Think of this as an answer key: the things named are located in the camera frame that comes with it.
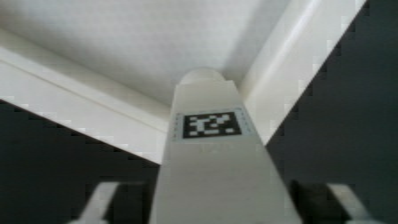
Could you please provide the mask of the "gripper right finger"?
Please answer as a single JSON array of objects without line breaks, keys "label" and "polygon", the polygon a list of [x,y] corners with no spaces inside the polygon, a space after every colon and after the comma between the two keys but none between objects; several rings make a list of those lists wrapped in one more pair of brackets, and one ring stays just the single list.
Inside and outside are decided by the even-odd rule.
[{"label": "gripper right finger", "polygon": [[385,224],[371,215],[346,184],[289,183],[301,224]]}]

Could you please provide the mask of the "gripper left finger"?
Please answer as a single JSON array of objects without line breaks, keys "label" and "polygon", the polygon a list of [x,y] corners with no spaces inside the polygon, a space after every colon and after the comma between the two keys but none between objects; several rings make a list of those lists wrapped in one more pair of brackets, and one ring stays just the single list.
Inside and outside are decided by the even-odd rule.
[{"label": "gripper left finger", "polygon": [[79,216],[65,224],[143,224],[142,182],[101,182]]}]

